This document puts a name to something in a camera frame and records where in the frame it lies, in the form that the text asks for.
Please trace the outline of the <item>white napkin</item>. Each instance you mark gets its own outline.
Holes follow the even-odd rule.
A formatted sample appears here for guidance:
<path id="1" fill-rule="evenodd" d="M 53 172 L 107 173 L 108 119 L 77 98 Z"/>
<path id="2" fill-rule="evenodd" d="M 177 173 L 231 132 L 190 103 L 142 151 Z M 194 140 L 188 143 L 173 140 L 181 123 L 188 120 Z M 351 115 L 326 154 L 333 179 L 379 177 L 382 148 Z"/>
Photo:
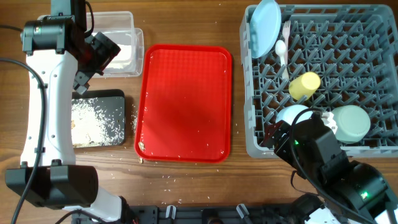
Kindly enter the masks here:
<path id="1" fill-rule="evenodd" d="M 107 69 L 123 69 L 132 62 L 132 48 L 130 45 L 118 44 L 121 51 L 112 59 L 106 67 Z"/>

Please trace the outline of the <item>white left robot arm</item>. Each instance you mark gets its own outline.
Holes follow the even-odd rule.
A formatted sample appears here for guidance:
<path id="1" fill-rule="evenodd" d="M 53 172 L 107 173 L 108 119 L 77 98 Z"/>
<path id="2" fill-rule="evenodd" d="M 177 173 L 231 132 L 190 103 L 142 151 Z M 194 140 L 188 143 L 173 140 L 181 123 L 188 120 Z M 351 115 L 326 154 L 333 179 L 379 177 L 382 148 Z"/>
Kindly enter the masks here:
<path id="1" fill-rule="evenodd" d="M 99 223 L 134 223 L 126 200 L 101 188 L 92 166 L 76 163 L 72 144 L 72 94 L 84 93 L 119 53 L 117 44 L 94 32 L 86 1 L 52 1 L 51 13 L 21 29 L 21 67 L 30 78 L 27 137 L 6 185 L 35 207 L 82 214 Z"/>

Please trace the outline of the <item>yellow cup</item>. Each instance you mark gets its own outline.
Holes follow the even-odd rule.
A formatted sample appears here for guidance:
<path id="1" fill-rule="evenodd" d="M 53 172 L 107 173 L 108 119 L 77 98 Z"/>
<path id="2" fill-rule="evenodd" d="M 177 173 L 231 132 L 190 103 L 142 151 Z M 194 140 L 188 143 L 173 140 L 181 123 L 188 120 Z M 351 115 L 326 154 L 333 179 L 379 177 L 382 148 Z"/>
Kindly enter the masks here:
<path id="1" fill-rule="evenodd" d="M 320 76 L 314 72 L 307 72 L 292 80 L 289 85 L 289 93 L 295 100 L 306 97 L 308 100 L 320 87 Z"/>

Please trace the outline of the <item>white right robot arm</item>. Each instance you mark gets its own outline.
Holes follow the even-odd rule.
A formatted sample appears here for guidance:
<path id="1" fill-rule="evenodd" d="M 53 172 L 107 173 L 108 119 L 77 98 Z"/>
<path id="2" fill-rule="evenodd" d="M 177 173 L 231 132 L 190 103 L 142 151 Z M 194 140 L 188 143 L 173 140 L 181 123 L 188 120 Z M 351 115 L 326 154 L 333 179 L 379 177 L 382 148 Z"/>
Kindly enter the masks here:
<path id="1" fill-rule="evenodd" d="M 397 195 L 373 166 L 349 160 L 334 132 L 317 114 L 299 123 L 279 121 L 265 130 L 263 146 L 308 180 L 334 211 L 360 223 L 385 213 L 397 223 Z"/>

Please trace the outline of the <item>white plastic fork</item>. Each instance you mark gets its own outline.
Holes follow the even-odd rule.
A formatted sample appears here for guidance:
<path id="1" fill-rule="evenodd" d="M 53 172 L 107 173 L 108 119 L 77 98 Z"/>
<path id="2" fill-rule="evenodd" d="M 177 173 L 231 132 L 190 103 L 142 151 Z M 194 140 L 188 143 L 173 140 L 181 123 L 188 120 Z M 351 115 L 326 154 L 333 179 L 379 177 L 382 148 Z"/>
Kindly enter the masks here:
<path id="1" fill-rule="evenodd" d="M 288 64 L 288 52 L 289 52 L 289 37 L 290 37 L 290 21 L 285 21 L 283 29 L 282 29 L 282 36 L 284 38 L 284 44 L 286 46 L 286 51 L 284 54 L 284 59 L 286 64 Z"/>

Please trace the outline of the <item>green bowl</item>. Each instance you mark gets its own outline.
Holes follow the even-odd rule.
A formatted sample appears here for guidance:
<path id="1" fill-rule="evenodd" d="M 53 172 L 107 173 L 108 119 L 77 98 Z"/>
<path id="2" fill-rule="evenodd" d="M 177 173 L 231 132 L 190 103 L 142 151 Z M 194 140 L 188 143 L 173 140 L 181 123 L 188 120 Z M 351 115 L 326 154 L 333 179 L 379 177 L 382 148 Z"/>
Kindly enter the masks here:
<path id="1" fill-rule="evenodd" d="M 340 106 L 331 111 L 338 127 L 335 136 L 346 144 L 362 140 L 371 127 L 367 112 L 355 105 Z"/>

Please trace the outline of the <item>white plastic spoon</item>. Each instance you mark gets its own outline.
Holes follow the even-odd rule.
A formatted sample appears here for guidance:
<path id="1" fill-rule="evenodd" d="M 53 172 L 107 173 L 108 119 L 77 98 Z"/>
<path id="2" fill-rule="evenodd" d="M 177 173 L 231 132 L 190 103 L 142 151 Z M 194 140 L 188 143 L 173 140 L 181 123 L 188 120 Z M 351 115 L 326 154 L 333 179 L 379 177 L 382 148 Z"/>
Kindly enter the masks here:
<path id="1" fill-rule="evenodd" d="M 287 61 L 285 59 L 285 53 L 287 52 L 287 47 L 282 40 L 278 40 L 275 43 L 275 52 L 277 56 L 280 58 L 280 64 L 282 66 L 285 66 L 285 68 L 283 69 L 282 78 L 288 80 L 289 73 L 287 71 Z"/>

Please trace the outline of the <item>red serving tray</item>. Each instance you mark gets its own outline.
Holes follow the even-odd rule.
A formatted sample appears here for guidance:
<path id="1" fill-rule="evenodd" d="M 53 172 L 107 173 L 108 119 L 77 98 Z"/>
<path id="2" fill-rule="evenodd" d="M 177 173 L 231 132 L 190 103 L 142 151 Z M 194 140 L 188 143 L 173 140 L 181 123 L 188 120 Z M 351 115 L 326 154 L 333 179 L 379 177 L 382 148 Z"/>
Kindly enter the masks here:
<path id="1" fill-rule="evenodd" d="M 150 47 L 137 112 L 137 155 L 148 161 L 223 162 L 231 150 L 232 79 L 233 58 L 224 47 Z"/>

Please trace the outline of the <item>black mounting rail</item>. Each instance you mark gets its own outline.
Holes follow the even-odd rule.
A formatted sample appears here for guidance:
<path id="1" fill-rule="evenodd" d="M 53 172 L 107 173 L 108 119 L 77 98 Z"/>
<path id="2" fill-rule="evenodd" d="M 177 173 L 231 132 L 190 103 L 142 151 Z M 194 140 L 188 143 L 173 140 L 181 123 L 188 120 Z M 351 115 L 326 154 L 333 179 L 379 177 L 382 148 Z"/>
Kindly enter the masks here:
<path id="1" fill-rule="evenodd" d="M 172 214 L 167 214 L 165 207 L 131 207 L 136 218 L 135 223 L 153 224 L 203 224 L 203 223 L 305 223 L 310 215 L 293 208 L 289 204 L 263 205 L 246 207 L 242 214 L 240 207 L 175 207 Z"/>

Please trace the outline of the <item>light blue bowl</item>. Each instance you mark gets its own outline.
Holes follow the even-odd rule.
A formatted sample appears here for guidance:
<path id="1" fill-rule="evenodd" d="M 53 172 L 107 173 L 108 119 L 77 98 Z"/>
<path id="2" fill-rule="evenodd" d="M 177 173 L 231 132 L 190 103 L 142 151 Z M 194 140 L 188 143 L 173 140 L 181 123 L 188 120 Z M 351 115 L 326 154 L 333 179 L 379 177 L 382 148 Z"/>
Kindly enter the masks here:
<path id="1" fill-rule="evenodd" d="M 293 120 L 295 119 L 295 117 L 301 111 L 303 111 L 305 109 L 308 109 L 308 107 L 305 105 L 292 105 L 292 106 L 285 107 L 278 113 L 278 115 L 276 116 L 275 122 L 278 123 L 279 121 L 285 121 L 286 123 L 291 125 L 293 123 Z M 311 111 L 304 113 L 303 115 L 301 115 L 299 117 L 299 119 L 297 120 L 297 123 L 300 123 L 302 121 L 310 119 L 311 115 L 312 115 Z"/>

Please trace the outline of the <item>light blue plate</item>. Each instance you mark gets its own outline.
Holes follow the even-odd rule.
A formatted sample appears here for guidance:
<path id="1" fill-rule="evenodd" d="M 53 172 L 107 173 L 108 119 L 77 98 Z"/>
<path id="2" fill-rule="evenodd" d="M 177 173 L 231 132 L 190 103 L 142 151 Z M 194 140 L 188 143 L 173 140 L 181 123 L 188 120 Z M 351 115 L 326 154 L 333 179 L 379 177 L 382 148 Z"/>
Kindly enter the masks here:
<path id="1" fill-rule="evenodd" d="M 262 0 L 249 22 L 252 58 L 260 58 L 270 52 L 278 38 L 280 25 L 281 10 L 277 2 Z"/>

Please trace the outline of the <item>grey dishwasher rack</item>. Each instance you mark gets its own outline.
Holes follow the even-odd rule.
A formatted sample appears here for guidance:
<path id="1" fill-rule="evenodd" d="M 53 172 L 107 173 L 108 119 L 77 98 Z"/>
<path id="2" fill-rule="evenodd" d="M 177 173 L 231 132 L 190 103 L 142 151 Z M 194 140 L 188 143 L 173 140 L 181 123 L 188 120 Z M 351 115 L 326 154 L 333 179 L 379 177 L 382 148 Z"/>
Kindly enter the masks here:
<path id="1" fill-rule="evenodd" d="M 331 111 L 356 105 L 365 110 L 371 127 L 354 144 L 342 144 L 351 157 L 397 156 L 397 27 L 386 5 L 283 5 L 290 22 L 290 79 L 305 72 L 320 76 L 319 89 L 298 101 L 289 94 L 283 66 L 271 50 L 252 57 L 250 20 L 246 8 L 239 28 L 244 71 L 246 151 L 254 158 L 273 158 L 263 146 L 265 130 L 285 107 L 305 105 Z"/>

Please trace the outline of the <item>clear plastic bin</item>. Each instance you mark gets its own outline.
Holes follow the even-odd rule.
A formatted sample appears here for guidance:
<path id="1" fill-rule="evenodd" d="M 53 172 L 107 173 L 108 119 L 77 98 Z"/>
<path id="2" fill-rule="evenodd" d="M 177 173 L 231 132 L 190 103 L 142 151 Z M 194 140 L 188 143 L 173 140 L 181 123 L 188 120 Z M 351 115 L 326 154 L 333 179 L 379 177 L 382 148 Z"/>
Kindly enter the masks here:
<path id="1" fill-rule="evenodd" d="M 94 78 L 138 77 L 144 64 L 144 34 L 134 27 L 134 18 L 129 11 L 95 12 L 86 14 L 87 28 L 93 28 L 93 35 L 102 32 L 117 45 L 130 45 L 132 62 L 123 69 L 105 68 L 103 75 L 95 74 Z"/>

